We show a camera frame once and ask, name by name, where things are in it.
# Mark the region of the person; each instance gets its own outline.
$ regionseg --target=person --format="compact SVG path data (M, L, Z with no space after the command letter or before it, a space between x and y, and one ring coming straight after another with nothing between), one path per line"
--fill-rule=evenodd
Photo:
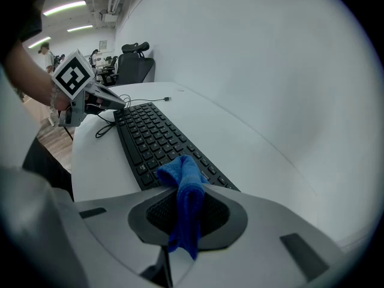
M38 51L39 53L42 53L45 58L46 62L46 71L49 74L52 74L55 65L55 56L54 54L49 50L49 43L45 41L43 44L40 46L40 50Z
M92 68L96 68L96 62L101 60L100 58L96 58L95 55L96 55L97 53L98 53L98 50L95 49L95 50L92 52L91 56L89 57L89 63L90 63L90 65L92 66Z

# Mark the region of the blue towel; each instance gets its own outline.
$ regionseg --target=blue towel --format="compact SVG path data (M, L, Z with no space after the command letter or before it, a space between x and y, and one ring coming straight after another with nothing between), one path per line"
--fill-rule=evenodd
M179 187L176 206L177 224L169 236L168 251L184 248L193 259L197 258L197 243L201 237L200 211L204 201L203 184L208 181L200 173L191 156L183 155L157 169L159 180Z

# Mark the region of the white wall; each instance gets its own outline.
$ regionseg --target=white wall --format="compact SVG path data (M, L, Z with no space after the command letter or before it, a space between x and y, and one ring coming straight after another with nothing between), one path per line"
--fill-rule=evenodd
M339 0L132 0L116 54L143 41L156 81L204 95L291 162L315 225L340 245L367 233L383 203L383 76Z
M34 37L33 40L29 40L28 43L24 43L24 47L27 52L32 56L33 60L43 69L45 69L44 56L38 54L39 46L29 49L28 45L39 40L46 35L44 31ZM102 51L102 57L113 56L115 51L115 30L113 29L85 29L76 32L63 31L62 33L56 33L50 35L51 39L48 41L50 49L54 55L65 54L68 56L72 51L79 49L84 56L89 56L93 50L99 48L99 41L107 41L107 49Z

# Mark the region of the microfiber cloth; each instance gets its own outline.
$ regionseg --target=microfiber cloth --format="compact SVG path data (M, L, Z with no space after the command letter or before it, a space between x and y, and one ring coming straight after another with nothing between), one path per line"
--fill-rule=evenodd
M179 187L176 196L178 220L169 236L168 251L182 247L196 259L197 243L201 237L199 217L204 201L202 184L207 184L208 181L188 155L177 157L160 166L157 176L164 183Z

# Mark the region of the ceiling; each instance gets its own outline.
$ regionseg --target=ceiling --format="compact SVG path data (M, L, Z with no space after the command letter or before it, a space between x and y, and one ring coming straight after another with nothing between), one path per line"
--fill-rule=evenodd
M80 0L44 0L42 11L47 11L71 2ZM101 21L101 14L106 13L109 0L85 0L86 5L74 7L52 14L50 16L41 15L43 22L43 32L46 35L52 36L63 32L70 28L75 28L84 25L93 25L96 28L113 28L115 23ZM118 14L121 4L125 0L119 1L119 6L115 14Z

